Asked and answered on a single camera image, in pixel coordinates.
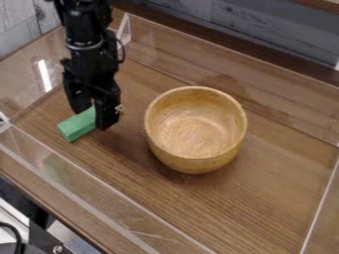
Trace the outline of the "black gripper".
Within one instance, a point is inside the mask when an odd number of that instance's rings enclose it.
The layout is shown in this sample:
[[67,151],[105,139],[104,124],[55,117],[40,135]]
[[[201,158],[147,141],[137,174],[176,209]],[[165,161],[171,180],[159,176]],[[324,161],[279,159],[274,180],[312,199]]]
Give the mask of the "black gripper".
[[105,130],[119,121],[120,88],[115,81],[121,59],[117,43],[92,46],[67,44],[71,56],[61,59],[64,90],[75,114],[95,106],[95,126]]

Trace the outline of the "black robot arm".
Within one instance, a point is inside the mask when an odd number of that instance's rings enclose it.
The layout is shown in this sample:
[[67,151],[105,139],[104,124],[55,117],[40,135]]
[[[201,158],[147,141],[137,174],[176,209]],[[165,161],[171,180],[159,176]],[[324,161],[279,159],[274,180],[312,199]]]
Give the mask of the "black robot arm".
[[116,33],[107,0],[52,0],[65,29],[71,56],[64,67],[64,91],[75,114],[95,109],[95,127],[105,130],[119,121],[120,88],[115,81],[125,49]]

